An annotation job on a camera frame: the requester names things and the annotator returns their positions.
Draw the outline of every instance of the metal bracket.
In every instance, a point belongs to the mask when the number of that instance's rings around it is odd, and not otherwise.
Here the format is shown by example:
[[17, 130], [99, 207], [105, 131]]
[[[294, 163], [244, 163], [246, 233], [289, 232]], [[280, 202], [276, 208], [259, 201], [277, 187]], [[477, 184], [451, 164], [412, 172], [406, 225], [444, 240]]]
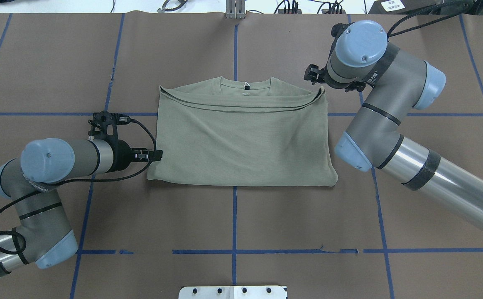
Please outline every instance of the metal bracket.
[[227, 19], [245, 19], [245, 0], [226, 0]]
[[287, 299], [286, 286], [183, 287], [179, 299]]

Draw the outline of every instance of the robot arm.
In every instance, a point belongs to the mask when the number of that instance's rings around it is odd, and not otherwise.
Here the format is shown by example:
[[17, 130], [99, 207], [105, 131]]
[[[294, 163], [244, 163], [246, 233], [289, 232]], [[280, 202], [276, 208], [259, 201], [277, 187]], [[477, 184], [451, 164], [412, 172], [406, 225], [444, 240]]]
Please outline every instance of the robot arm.
[[444, 74], [388, 42], [376, 22], [338, 24], [332, 36], [326, 68], [312, 64], [304, 79], [346, 91], [373, 87], [336, 154], [363, 172], [374, 165], [483, 231], [483, 180], [397, 132], [411, 108], [427, 108], [439, 96]]
[[19, 159], [0, 167], [0, 195], [7, 199], [30, 195], [14, 204], [21, 225], [12, 234], [0, 235], [0, 277], [32, 262], [45, 269], [76, 253], [77, 241], [59, 198], [58, 186], [76, 181], [70, 178], [123, 170], [131, 162], [149, 165], [161, 159], [162, 151], [156, 151], [156, 145], [153, 150], [131, 148], [118, 139], [116, 125], [131, 122], [142, 126], [127, 115], [94, 113], [89, 121], [89, 140], [35, 140], [27, 144]]

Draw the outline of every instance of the silver metal tube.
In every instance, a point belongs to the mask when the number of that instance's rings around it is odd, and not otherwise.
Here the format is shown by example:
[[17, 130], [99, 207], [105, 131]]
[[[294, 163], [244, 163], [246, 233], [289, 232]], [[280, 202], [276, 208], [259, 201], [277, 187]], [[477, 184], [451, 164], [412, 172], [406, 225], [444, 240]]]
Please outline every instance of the silver metal tube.
[[[0, 246], [7, 250], [15, 250], [12, 236], [0, 236]], [[10, 255], [0, 252], [0, 263], [7, 271], [12, 271], [23, 265], [18, 255]]]
[[[429, 150], [408, 138], [382, 168], [402, 183], [408, 182], [424, 165]], [[483, 231], [483, 180], [441, 157], [433, 177], [419, 191]]]

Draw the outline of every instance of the folded gray shirt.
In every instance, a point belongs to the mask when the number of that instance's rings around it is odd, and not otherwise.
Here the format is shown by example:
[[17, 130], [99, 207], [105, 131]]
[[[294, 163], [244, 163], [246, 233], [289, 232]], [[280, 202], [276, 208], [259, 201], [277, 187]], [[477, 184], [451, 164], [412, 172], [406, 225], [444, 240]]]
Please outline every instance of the folded gray shirt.
[[324, 89], [223, 77], [160, 87], [147, 179], [217, 186], [333, 186]]

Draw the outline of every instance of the green-gray fabric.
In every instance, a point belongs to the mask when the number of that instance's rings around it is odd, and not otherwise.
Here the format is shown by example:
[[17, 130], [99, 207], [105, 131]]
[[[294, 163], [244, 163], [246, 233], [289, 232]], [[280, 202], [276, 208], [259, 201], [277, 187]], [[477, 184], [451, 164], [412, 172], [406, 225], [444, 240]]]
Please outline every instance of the green-gray fabric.
[[157, 148], [147, 179], [217, 186], [333, 186], [324, 89], [276, 78], [223, 77], [160, 87]]

